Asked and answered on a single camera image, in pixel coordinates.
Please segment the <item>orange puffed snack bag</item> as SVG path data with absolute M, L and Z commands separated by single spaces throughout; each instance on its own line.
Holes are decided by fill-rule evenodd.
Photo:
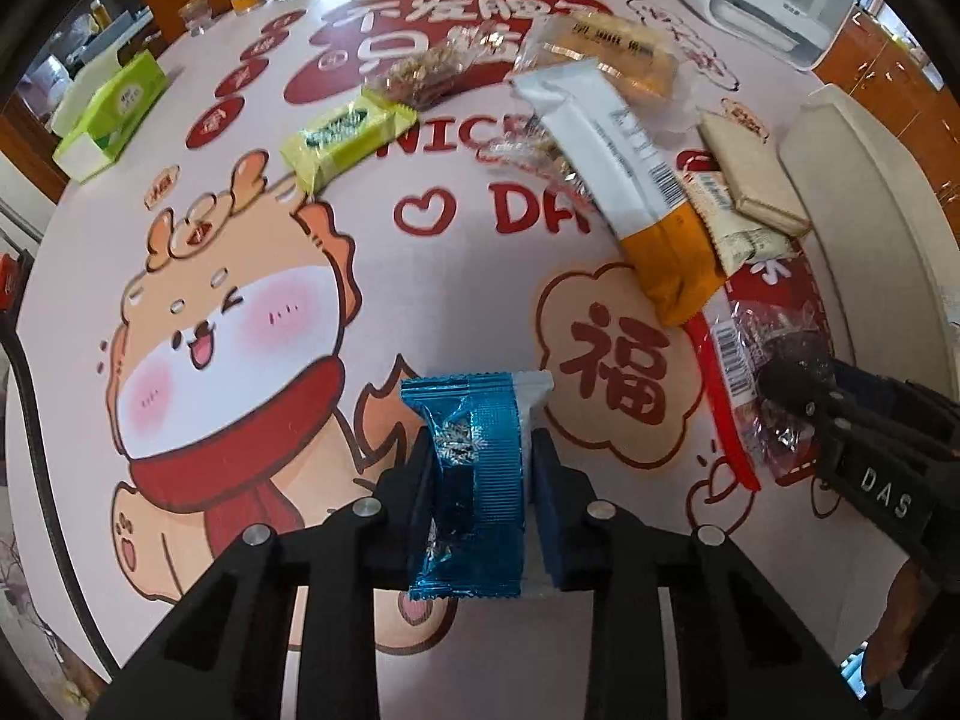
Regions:
M 660 32 L 640 21 L 578 10 L 542 16 L 517 51 L 512 75 L 594 60 L 635 112 L 656 132 L 695 123 L 693 64 Z

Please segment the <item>white orange snack pouch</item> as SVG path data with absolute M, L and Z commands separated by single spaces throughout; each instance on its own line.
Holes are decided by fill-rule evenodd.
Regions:
M 594 60 L 526 71 L 511 84 L 586 184 L 659 323 L 693 319 L 726 275 L 640 116 Z

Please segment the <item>beige wafer pack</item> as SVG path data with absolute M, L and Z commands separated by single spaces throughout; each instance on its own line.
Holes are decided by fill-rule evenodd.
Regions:
M 811 218 L 776 149 L 742 124 L 708 110 L 700 112 L 698 130 L 718 161 L 737 213 L 789 238 L 811 231 Z

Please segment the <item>white red cracker packet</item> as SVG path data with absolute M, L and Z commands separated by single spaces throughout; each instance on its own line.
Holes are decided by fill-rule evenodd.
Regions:
M 720 172 L 677 171 L 675 177 L 706 227 L 722 271 L 728 277 L 744 265 L 790 259 L 794 255 L 788 236 L 750 220 L 734 208 L 726 179 Z

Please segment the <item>blue foil snack packet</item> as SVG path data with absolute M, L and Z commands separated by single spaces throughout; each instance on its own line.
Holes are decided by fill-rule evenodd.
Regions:
M 532 420 L 547 371 L 420 377 L 400 396 L 433 447 L 413 600 L 516 598 L 526 567 Z

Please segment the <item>white plastic bin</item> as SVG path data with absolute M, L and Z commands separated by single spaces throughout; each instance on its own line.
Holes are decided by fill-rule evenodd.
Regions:
M 958 398 L 958 244 L 921 167 L 833 85 L 778 145 L 835 285 L 851 359 Z

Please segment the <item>small glass cup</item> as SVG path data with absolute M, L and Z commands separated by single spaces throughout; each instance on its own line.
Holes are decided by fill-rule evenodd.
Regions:
M 192 37 L 205 34 L 215 21 L 212 5 L 208 0 L 189 0 L 178 9 L 178 13 L 184 23 L 185 31 Z

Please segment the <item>dark chocolate clear packet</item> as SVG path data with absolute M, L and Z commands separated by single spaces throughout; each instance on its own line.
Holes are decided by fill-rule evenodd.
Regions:
M 719 298 L 683 326 L 697 353 L 722 455 L 750 491 L 815 473 L 811 418 L 788 403 L 788 387 L 832 373 L 832 342 L 818 307 Z

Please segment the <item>printed pink tablecloth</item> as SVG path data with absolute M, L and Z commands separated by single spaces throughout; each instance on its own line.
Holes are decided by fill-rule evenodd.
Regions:
M 659 335 L 651 421 L 608 403 L 620 328 L 654 310 L 597 216 L 478 162 L 521 115 L 505 64 L 325 190 L 309 221 L 331 223 L 337 250 L 259 202 L 205 252 L 146 268 L 158 216 L 197 221 L 246 154 L 279 179 L 295 127 L 405 49 L 483 18 L 519 43 L 535 18 L 592 5 L 690 49 L 706 62 L 695 107 L 760 132 L 786 132 L 817 84 L 679 0 L 291 0 L 166 52 L 171 88 L 121 160 L 60 202 L 16 325 L 50 496 L 11 415 L 14 534 L 37 616 L 91 668 L 127 660 L 212 559 L 187 507 L 206 474 L 178 463 L 148 483 L 140 463 L 235 437 L 322 358 L 343 369 L 331 414 L 275 479 L 306 523 L 400 454 L 400 374 L 546 367 L 556 449 L 599 493 L 666 530 L 724 530 L 831 656 L 875 626 L 903 551 L 811 473 L 743 481 L 709 410 L 709 358 L 683 330 Z

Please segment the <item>clear nut mix packet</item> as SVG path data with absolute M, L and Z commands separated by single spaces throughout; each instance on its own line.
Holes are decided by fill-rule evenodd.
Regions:
M 459 31 L 366 76 L 363 89 L 381 101 L 425 110 L 449 96 L 474 65 L 493 59 L 507 43 L 502 32 Z

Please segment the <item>green tissue box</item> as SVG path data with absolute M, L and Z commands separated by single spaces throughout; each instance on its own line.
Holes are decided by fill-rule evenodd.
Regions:
M 55 148 L 53 162 L 80 184 L 98 176 L 117 163 L 166 88 L 163 67 L 149 50 L 142 50 L 91 96 Z

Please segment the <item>green snack packet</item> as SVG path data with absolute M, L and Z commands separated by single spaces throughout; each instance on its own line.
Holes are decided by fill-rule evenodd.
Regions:
M 343 172 L 397 140 L 418 122 L 418 112 L 363 89 L 349 103 L 332 107 L 298 128 L 281 156 L 308 195 L 317 195 Z

